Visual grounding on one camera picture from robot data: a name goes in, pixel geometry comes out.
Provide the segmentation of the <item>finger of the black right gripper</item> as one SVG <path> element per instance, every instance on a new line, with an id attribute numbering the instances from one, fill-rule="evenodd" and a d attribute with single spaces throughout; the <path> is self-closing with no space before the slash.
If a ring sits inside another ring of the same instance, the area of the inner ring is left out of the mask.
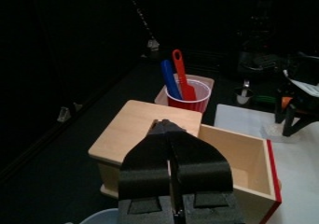
<path id="1" fill-rule="evenodd" d="M 315 113 L 298 110 L 295 105 L 288 105 L 282 134 L 287 137 L 292 136 L 315 121 L 316 121 Z"/>
<path id="2" fill-rule="evenodd" d="M 282 123 L 286 119 L 286 105 L 282 101 L 275 103 L 275 110 L 274 110 L 274 120 L 276 123 Z"/>

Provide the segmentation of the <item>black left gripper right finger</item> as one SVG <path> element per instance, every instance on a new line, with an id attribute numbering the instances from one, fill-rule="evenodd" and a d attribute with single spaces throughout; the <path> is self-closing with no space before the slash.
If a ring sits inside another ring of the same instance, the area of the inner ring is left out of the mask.
<path id="1" fill-rule="evenodd" d="M 246 224 L 231 166 L 218 149 L 167 125 L 171 197 L 178 224 Z"/>

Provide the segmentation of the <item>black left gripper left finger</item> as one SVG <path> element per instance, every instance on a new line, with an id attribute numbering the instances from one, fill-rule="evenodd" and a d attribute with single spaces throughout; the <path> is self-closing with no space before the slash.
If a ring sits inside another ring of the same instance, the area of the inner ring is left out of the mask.
<path id="1" fill-rule="evenodd" d="M 175 124 L 156 121 L 128 151 L 120 168 L 119 224 L 175 224 L 171 201 L 172 144 Z"/>

